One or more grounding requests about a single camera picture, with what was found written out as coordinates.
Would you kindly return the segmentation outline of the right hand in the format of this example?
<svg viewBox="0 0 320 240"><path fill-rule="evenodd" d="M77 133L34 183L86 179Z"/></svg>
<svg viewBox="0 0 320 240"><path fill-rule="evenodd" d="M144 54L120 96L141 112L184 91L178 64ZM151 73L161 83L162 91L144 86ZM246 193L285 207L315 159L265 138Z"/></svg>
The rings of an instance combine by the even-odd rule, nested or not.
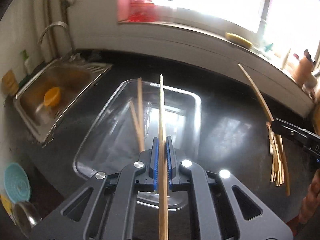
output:
<svg viewBox="0 0 320 240"><path fill-rule="evenodd" d="M301 224L305 224L314 215L317 207L319 206L319 184L318 169L313 176L307 195L302 200L302 205L298 215L298 219Z"/></svg>

